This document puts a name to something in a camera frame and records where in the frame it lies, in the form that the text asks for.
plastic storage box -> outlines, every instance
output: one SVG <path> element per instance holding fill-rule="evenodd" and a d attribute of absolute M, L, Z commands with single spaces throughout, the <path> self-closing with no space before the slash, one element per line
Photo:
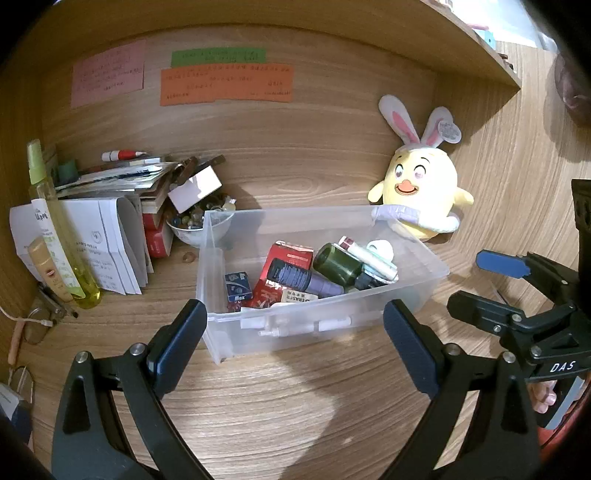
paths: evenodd
<path fill-rule="evenodd" d="M 397 221 L 375 220 L 373 209 L 367 205 L 206 212 L 196 294 L 207 308 L 203 339 L 213 360 L 325 340 L 381 323 L 384 306 L 392 299 L 402 299 L 413 312 L 420 309 L 449 269 Z M 221 223 L 224 230 L 228 227 L 224 235 L 216 228 Z M 277 240 L 312 247 L 316 253 L 343 235 L 359 245 L 389 240 L 398 282 L 306 303 L 228 312 L 225 274 L 246 271 L 254 288 Z"/>

yellow plush toy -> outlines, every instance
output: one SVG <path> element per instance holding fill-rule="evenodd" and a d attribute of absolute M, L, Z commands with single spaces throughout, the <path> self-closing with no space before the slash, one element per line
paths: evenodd
<path fill-rule="evenodd" d="M 457 186 L 457 173 L 451 159 L 437 147 L 444 140 L 461 139 L 449 110 L 431 113 L 419 141 L 404 104 L 393 95 L 379 101 L 379 111 L 404 145 L 394 152 L 386 178 L 369 191 L 368 200 L 384 204 L 374 210 L 381 219 L 396 219 L 420 240 L 438 233 L 455 232 L 460 225 L 452 206 L 472 205 L 474 198 Z"/>

green spray cap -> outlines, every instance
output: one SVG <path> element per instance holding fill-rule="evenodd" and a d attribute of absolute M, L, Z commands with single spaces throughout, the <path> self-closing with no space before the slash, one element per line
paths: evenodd
<path fill-rule="evenodd" d="M 41 153 L 41 142 L 36 138 L 27 144 L 27 157 L 29 160 L 29 177 L 31 185 L 35 185 L 47 177 L 45 162 Z"/>

white cable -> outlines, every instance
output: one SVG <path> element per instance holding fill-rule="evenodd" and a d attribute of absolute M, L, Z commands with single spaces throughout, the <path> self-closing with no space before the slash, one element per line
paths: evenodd
<path fill-rule="evenodd" d="M 35 322 L 35 323 L 41 323 L 42 325 L 46 326 L 46 327 L 53 327 L 53 322 L 51 320 L 37 320 L 37 319 L 23 319 L 20 317 L 13 317 L 12 315 L 9 315 L 8 313 L 6 313 L 6 310 L 4 310 L 2 308 L 2 306 L 0 305 L 0 310 L 2 311 L 2 313 L 10 318 L 11 320 L 14 320 L 15 322 L 18 322 L 19 320 L 22 320 L 23 322 Z"/>

pink inner ear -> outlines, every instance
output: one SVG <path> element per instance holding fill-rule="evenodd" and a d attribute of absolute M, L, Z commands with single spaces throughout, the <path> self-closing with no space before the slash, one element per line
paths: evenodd
<path fill-rule="evenodd" d="M 408 125 L 399 114 L 392 112 L 392 120 L 394 121 L 394 125 L 396 125 L 401 132 L 406 134 L 412 143 L 418 143 L 418 137 L 409 129 Z"/>
<path fill-rule="evenodd" d="M 439 122 L 441 120 L 443 120 L 443 117 L 438 118 L 437 121 L 435 122 L 435 128 L 431 132 L 431 135 L 429 135 L 429 137 L 425 140 L 426 145 L 433 146 L 433 144 L 438 140 L 439 132 L 437 131 L 437 126 L 439 125 Z"/>

